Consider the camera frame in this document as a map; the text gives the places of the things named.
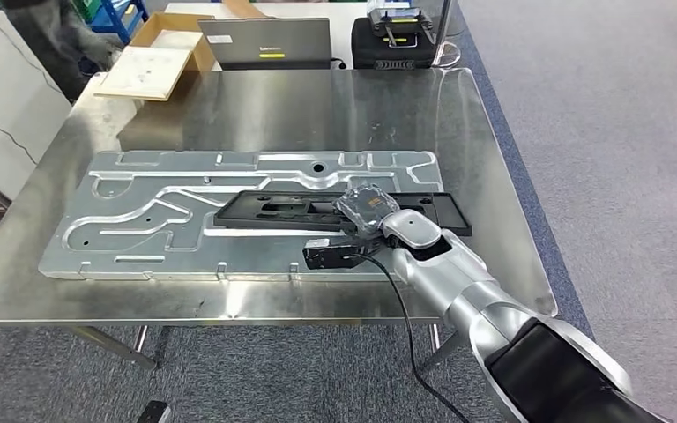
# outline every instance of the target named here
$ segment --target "person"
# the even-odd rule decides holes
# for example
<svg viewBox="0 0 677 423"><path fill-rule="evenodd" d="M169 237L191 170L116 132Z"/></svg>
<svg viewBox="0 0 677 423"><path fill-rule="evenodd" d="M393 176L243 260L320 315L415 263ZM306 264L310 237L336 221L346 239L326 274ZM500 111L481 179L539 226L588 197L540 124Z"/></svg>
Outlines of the person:
<svg viewBox="0 0 677 423"><path fill-rule="evenodd" d="M71 0L2 0L6 16L66 98L73 102L87 82L78 61L86 57L107 71L123 45L92 30Z"/></svg>

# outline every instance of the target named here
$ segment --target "black case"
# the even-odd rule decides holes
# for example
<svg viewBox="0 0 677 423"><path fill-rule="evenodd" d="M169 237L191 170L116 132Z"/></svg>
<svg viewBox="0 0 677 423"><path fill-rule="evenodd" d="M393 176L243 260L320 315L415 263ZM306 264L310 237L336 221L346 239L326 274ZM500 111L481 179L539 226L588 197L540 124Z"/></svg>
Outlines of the black case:
<svg viewBox="0 0 677 423"><path fill-rule="evenodd" d="M425 69L435 60L435 45L423 33L416 34L414 48L392 48L388 41L372 34L367 18L358 18L352 28L352 57L355 69Z"/></svg>
<svg viewBox="0 0 677 423"><path fill-rule="evenodd" d="M349 218L333 209L343 192L241 191L214 215L214 225L233 229L297 229L355 233ZM451 230L471 236L472 227L447 192L391 193L401 209L412 209Z"/></svg>

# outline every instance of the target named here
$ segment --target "clear plastic part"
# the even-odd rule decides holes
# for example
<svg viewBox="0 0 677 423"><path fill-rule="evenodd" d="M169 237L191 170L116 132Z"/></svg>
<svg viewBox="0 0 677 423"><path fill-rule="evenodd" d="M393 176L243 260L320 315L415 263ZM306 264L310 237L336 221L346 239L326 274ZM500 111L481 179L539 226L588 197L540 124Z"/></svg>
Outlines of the clear plastic part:
<svg viewBox="0 0 677 423"><path fill-rule="evenodd" d="M333 206L357 226L357 234L365 239L380 236L383 219L401 210L396 200L375 184L350 188Z"/></svg>

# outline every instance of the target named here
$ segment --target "stainless steel table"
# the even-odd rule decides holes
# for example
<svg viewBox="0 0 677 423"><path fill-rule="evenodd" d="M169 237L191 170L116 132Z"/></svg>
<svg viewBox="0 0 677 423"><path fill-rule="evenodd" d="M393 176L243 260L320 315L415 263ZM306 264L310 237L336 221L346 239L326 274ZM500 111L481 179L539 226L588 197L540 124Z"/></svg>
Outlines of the stainless steel table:
<svg viewBox="0 0 677 423"><path fill-rule="evenodd" d="M469 70L192 73L167 103L94 97L100 78L82 94L0 224L0 325L64 325L153 367L140 353L151 324L402 322L383 282L46 278L37 263L89 160L121 149L432 151L445 190L472 222L468 244L511 295L556 314ZM415 322L438 322L413 291L403 295ZM93 327L111 324L142 325L134 346Z"/></svg>

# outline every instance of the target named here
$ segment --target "blue shelf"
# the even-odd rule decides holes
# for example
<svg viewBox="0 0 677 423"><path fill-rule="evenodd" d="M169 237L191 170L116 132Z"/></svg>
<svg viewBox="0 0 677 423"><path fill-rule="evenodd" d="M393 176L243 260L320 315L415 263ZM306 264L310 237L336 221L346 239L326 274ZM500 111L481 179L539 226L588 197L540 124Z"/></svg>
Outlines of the blue shelf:
<svg viewBox="0 0 677 423"><path fill-rule="evenodd" d="M129 7L136 6L129 24L123 23L123 17ZM102 0L102 5L97 10L90 27L96 33L117 33L124 44L130 42L130 36L138 25L138 21L149 19L143 0Z"/></svg>

